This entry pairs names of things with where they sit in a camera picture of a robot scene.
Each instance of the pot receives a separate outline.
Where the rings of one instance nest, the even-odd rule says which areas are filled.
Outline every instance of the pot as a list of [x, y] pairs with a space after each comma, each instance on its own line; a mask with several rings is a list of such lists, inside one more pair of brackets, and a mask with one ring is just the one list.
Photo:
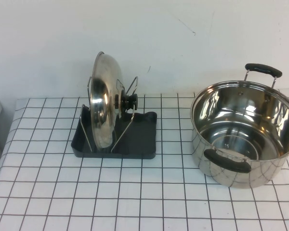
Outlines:
[[[273, 89], [282, 73], [262, 64], [245, 68], [243, 81], [211, 85], [191, 106], [195, 163], [236, 188], [266, 184], [289, 155], [289, 98]], [[246, 81], [250, 71], [272, 75], [272, 87]]]

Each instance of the stainless steel lid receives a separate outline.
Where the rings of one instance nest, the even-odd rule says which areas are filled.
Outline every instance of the stainless steel lid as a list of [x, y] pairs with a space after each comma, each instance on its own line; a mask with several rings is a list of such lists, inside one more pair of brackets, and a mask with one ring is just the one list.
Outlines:
[[99, 52], [94, 63], [90, 93], [91, 124], [94, 142], [98, 149], [111, 146], [116, 115], [115, 96], [124, 90], [122, 73], [117, 61], [110, 55]]

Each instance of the pot handle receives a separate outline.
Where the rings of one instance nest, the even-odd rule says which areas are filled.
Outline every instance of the pot handle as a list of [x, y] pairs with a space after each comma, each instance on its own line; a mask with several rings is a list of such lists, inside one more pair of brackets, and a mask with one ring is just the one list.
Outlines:
[[275, 85], [276, 79], [281, 77], [283, 73], [271, 66], [263, 65], [263, 64], [246, 64], [245, 69], [247, 70], [245, 74], [244, 81], [247, 79], [247, 75], [249, 74], [250, 71], [256, 71], [264, 74], [269, 74], [274, 78], [272, 88]]
[[212, 163], [227, 170], [239, 173], [250, 173], [251, 166], [247, 162], [233, 161], [227, 157], [218, 155], [214, 149], [206, 149], [203, 152], [204, 156]]

